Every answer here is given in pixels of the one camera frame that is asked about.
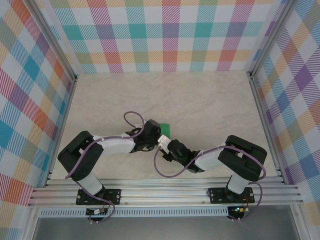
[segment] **purple cable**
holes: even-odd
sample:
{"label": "purple cable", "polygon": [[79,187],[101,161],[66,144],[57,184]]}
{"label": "purple cable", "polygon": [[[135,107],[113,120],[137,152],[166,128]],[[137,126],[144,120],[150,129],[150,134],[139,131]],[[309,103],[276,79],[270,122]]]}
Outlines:
{"label": "purple cable", "polygon": [[[253,160],[256,164],[259,165],[259,167],[262,169],[263,171],[263,175],[258,179],[258,180],[262,180],[266,177],[267,175],[267,171],[265,169],[265,167],[254,157],[254,156],[251,156],[250,154],[248,154],[247,152],[239,149],[239,148],[236,148],[236,147],[233,147],[233,146],[216,146],[214,148],[211,148],[207,151],[204,151],[203,153],[199,154],[198,156],[196,156],[194,159],[192,159],[185,167],[184,169],[182,169],[180,172],[178,172],[177,174],[175,175],[172,175],[172,176],[168,176],[168,175],[164,175],[163,173],[161,173],[157,167],[157,164],[156,164],[156,159],[157,159],[157,155],[160,151],[160,148],[158,148],[155,152],[155,155],[154,155],[154,158],[153,158],[153,165],[154,165],[154,168],[156,170],[156,172],[161,175],[162,177],[164,178],[168,178],[168,179],[171,179],[171,178],[175,178],[177,176],[179,176],[180,174],[182,174],[194,161],[196,161],[198,158],[200,158],[202,155],[205,155],[205,154],[208,154],[208,153],[212,153],[214,151],[217,151],[219,149],[231,149],[231,150],[234,150],[234,151],[237,151],[239,153],[242,153],[243,155],[247,156],[248,158],[250,158],[251,160]],[[259,205],[261,204],[261,201],[262,201],[262,195],[263,195],[263,190],[262,190],[262,187],[259,183],[255,182],[255,181],[252,181],[249,183],[249,185],[251,184],[257,184],[260,188],[260,198],[259,198],[259,201],[257,202],[254,210],[247,216],[243,217],[242,219],[247,219],[248,217],[250,217],[259,207]]]}
{"label": "purple cable", "polygon": [[[85,150],[83,151],[83,153],[82,153],[81,156],[79,157],[78,161],[76,162],[76,164],[74,165],[74,167],[72,168],[72,170],[69,172],[69,174],[65,177],[65,179],[70,178],[70,176],[75,172],[75,170],[77,169],[77,167],[78,167],[79,164],[81,163],[82,159],[84,158],[84,155],[87,153],[87,151],[89,150],[89,148],[91,148],[92,145],[94,145],[94,144],[96,144],[96,143],[98,143],[98,142],[100,142],[100,141],[102,141],[102,140],[107,140],[107,139],[133,139],[133,138],[139,136],[139,135],[143,132],[143,130],[144,130],[144,128],[145,128],[145,120],[144,120],[144,118],[143,118],[139,113],[137,113],[137,112],[135,112],[135,111],[127,111],[127,112],[123,115],[123,118],[124,118],[124,120],[125,120],[130,126],[132,126],[132,127],[135,127],[135,126],[134,126],[133,124],[131,124],[131,123],[127,120],[127,118],[126,118],[126,115],[127,115],[127,114],[136,114],[136,115],[138,115],[138,116],[140,117],[140,119],[141,119],[141,121],[142,121],[141,130],[140,130],[137,134],[135,134],[135,135],[133,135],[133,136],[123,136],[123,137],[122,137],[122,136],[107,136],[107,137],[102,137],[102,138],[99,138],[99,139],[91,142],[91,143],[85,148]],[[110,204],[110,205],[113,206],[112,212],[111,212],[108,216],[106,216],[105,218],[103,218],[102,220],[100,220],[99,222],[93,221],[93,220],[91,219],[91,215],[90,215],[90,216],[89,216],[89,219],[90,219],[90,221],[91,221],[92,223],[95,223],[95,224],[102,223],[102,222],[108,220],[108,219],[116,212],[116,206],[115,206],[112,202],[110,202],[110,201],[108,201],[108,200],[105,200],[105,199],[102,199],[102,198],[100,198],[100,197],[96,197],[96,196],[92,195],[92,194],[89,193],[86,189],[84,189],[84,188],[81,186],[81,184],[78,183],[77,181],[76,181],[76,184],[78,184],[78,185],[82,188],[82,190],[83,190],[87,195],[89,195],[90,197],[92,197],[92,198],[94,198],[94,199],[97,199],[97,200],[100,200],[100,201],[102,201],[102,202],[105,202],[105,203]]]}
{"label": "purple cable", "polygon": [[82,153],[81,156],[79,157],[78,161],[76,162],[76,164],[75,164],[74,167],[72,168],[72,170],[69,172],[69,174],[68,174],[67,176],[65,176],[65,179],[70,178],[71,175],[75,172],[75,170],[77,169],[77,167],[78,167],[79,164],[81,163],[82,159],[84,158],[85,154],[88,152],[89,148],[92,147],[92,145],[94,145],[94,144],[96,144],[96,143],[98,143],[98,142],[100,142],[100,141],[102,141],[102,140],[108,140],[108,139],[133,139],[133,138],[139,136],[139,135],[142,133],[142,131],[143,131],[144,128],[145,128],[145,120],[144,120],[144,118],[143,118],[139,113],[137,113],[137,112],[135,112],[135,111],[127,111],[127,112],[123,115],[123,118],[124,118],[124,120],[125,120],[128,124],[130,124],[130,126],[133,126],[133,127],[135,127],[135,126],[134,126],[133,124],[131,124],[130,122],[128,122],[128,120],[126,119],[126,115],[127,115],[127,114],[136,114],[136,115],[138,115],[138,116],[140,117],[140,119],[141,119],[141,121],[142,121],[141,130],[140,130],[137,134],[135,134],[135,135],[133,135],[133,136],[106,136],[106,137],[102,137],[102,138],[99,138],[99,139],[97,139],[97,140],[94,140],[93,142],[91,142],[91,143],[85,148],[85,150],[83,151],[83,153]]}

